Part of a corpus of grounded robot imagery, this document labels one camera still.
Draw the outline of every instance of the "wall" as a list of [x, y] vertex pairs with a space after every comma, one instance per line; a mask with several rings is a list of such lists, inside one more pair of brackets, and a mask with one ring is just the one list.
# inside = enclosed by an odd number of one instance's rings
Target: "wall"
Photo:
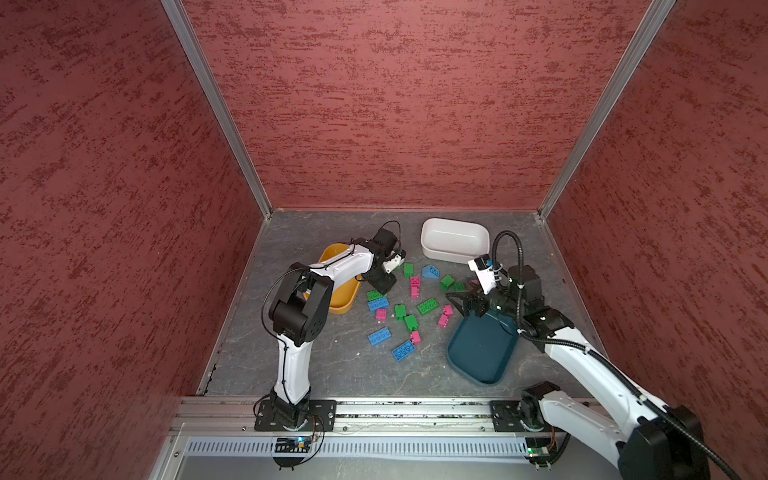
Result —
[[160, 2], [0, 31], [0, 478], [144, 478], [260, 213]]
[[768, 478], [766, 25], [678, 0], [550, 217], [610, 357], [742, 478]]
[[184, 5], [276, 207], [535, 210], [648, 3]]

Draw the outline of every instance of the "white plastic bin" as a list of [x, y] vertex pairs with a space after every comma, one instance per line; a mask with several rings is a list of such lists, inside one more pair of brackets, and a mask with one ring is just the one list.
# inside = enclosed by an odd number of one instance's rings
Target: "white plastic bin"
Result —
[[422, 252], [428, 258], [456, 263], [488, 253], [491, 237], [482, 225], [430, 218], [422, 225]]

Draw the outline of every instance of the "yellow plastic bin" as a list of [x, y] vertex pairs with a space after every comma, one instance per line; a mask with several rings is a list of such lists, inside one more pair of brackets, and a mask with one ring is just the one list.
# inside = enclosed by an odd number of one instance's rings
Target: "yellow plastic bin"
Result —
[[[344, 253], [348, 248], [349, 245], [345, 243], [334, 243], [326, 248], [326, 251], [320, 256], [320, 261], [324, 262], [330, 258], [334, 258], [339, 253]], [[335, 313], [336, 315], [349, 312], [349, 309], [352, 308], [352, 304], [355, 301], [355, 296], [357, 296], [357, 291], [360, 290], [361, 283], [362, 282], [358, 282], [355, 279], [351, 279], [349, 282], [344, 283], [336, 289], [331, 296], [331, 306], [328, 311]], [[309, 295], [304, 293], [304, 298], [309, 298]]]

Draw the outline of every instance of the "red textured wall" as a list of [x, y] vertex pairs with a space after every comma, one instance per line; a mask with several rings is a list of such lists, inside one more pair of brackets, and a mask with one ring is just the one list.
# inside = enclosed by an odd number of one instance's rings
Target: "red textured wall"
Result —
[[160, 2], [0, 38], [0, 478], [144, 478], [260, 213]]
[[648, 0], [188, 0], [276, 207], [535, 210]]
[[550, 217], [610, 357], [742, 478], [768, 478], [766, 25], [678, 0]]

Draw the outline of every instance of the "plastic container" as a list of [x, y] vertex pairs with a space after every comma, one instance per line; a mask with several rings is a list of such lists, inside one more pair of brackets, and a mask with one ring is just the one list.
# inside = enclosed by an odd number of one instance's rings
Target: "plastic container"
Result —
[[[334, 258], [336, 255], [344, 253], [348, 248], [349, 245], [345, 243], [334, 243], [326, 248], [323, 255], [320, 256], [320, 261], [324, 262], [329, 258]], [[349, 312], [349, 309], [352, 308], [352, 304], [355, 301], [355, 296], [357, 296], [357, 292], [360, 290], [361, 283], [362, 282], [358, 282], [355, 279], [351, 279], [349, 282], [344, 283], [337, 288], [331, 296], [331, 306], [328, 311], [335, 313], [336, 315], [342, 315], [343, 313]], [[304, 293], [304, 298], [309, 298], [309, 295]]]
[[446, 351], [450, 366], [481, 386], [501, 382], [518, 343], [518, 333], [511, 319], [507, 316], [500, 318], [512, 335], [504, 331], [495, 316], [472, 314], [456, 328]]
[[490, 249], [491, 237], [482, 225], [445, 218], [430, 218], [422, 225], [425, 257], [466, 264]]

